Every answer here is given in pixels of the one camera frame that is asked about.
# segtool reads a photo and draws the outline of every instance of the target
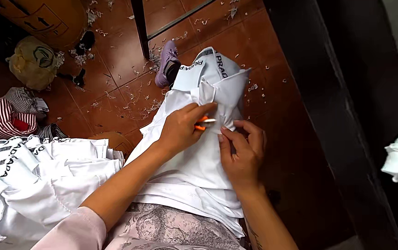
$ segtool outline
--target chair leg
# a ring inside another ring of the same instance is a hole
[[[150,48],[148,47],[145,14],[143,12],[143,0],[131,0],[131,7],[133,8],[134,20],[136,21],[137,34],[139,35],[143,56],[146,59],[150,59]]]

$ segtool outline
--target right hand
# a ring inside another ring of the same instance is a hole
[[[244,190],[258,190],[258,169],[263,163],[267,144],[265,131],[248,121],[234,121],[234,125],[249,133],[248,142],[237,131],[222,127],[218,135],[221,162],[236,194]],[[231,154],[230,141],[236,153]]]
[[[158,140],[164,150],[175,156],[195,144],[203,134],[203,131],[195,129],[195,123],[216,107],[214,102],[202,106],[191,103],[167,116]]]

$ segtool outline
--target purple sneaker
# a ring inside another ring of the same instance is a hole
[[[169,40],[164,45],[164,47],[162,48],[162,51],[160,52],[160,68],[159,68],[159,72],[157,72],[156,79],[155,79],[156,85],[159,88],[164,88],[170,84],[170,81],[168,80],[165,73],[168,70],[167,66],[171,66],[171,65],[179,65],[180,66],[180,62],[177,59],[176,45],[174,44],[173,41]]]

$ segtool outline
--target forearm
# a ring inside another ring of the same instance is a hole
[[[298,249],[263,189],[253,188],[239,192],[238,198],[254,250]]]
[[[109,231],[153,173],[174,156],[165,149],[158,141],[153,143],[94,191],[80,206],[89,207],[98,214]]]

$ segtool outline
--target scissors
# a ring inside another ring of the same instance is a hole
[[[206,126],[207,123],[215,122],[215,121],[216,121],[216,119],[213,119],[213,118],[210,119],[210,118],[208,118],[208,116],[203,116],[195,123],[195,129],[205,131],[205,129],[207,128],[207,126]]]

